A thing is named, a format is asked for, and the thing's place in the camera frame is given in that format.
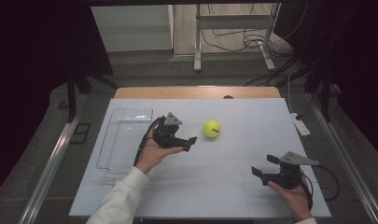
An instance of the person's left hand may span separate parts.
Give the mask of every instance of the person's left hand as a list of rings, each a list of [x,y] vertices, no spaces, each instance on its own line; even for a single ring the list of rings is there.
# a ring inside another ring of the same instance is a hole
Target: person's left hand
[[[153,140],[154,128],[148,133],[145,146],[142,149],[138,163],[135,165],[136,168],[145,174],[158,165],[166,156],[183,151],[182,147],[162,148],[157,145]]]

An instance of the yellow ball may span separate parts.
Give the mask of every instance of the yellow ball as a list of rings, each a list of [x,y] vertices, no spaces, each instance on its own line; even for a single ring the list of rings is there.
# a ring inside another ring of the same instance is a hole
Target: yellow ball
[[[215,119],[208,120],[203,125],[203,133],[208,137],[216,137],[220,133],[220,124]]]

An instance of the clear plastic container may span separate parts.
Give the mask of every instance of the clear plastic container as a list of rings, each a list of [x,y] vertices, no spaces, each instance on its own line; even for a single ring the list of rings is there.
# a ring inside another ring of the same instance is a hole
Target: clear plastic container
[[[131,171],[137,149],[151,123],[152,115],[151,108],[113,110],[96,164],[105,176],[124,176]]]

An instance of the long sleeve shirt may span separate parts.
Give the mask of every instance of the long sleeve shirt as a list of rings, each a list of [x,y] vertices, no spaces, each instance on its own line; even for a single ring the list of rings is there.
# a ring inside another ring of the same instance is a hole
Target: long sleeve shirt
[[[106,194],[101,206],[90,217],[88,224],[131,224],[135,211],[141,200],[141,192],[148,183],[148,176],[136,167],[128,175],[116,182]],[[315,219],[308,218],[296,224],[316,224]]]

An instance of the power outlet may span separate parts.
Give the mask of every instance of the power outlet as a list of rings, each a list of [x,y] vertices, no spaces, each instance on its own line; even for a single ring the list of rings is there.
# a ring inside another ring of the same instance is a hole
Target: power outlet
[[[304,122],[302,122],[302,120],[300,119],[299,120],[296,119],[297,113],[291,113],[290,116],[291,116],[291,119],[293,120],[294,125],[296,126],[297,132],[299,133],[301,137],[306,137],[311,134],[310,131],[305,126]]]

